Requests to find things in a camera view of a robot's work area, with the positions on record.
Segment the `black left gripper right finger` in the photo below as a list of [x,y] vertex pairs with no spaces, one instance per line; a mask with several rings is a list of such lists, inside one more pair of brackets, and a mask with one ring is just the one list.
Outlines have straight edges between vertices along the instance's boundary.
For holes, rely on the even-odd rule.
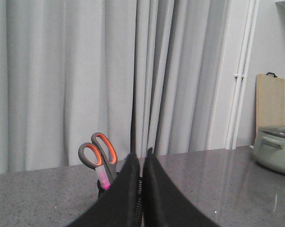
[[148,149],[143,166],[142,207],[146,227],[218,226],[179,191],[152,148]]

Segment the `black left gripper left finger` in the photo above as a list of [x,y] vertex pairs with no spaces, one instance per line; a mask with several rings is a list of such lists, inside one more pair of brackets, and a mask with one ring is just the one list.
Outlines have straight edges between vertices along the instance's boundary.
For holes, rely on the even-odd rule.
[[140,165],[136,154],[129,154],[122,170],[108,190],[70,227],[139,227]]

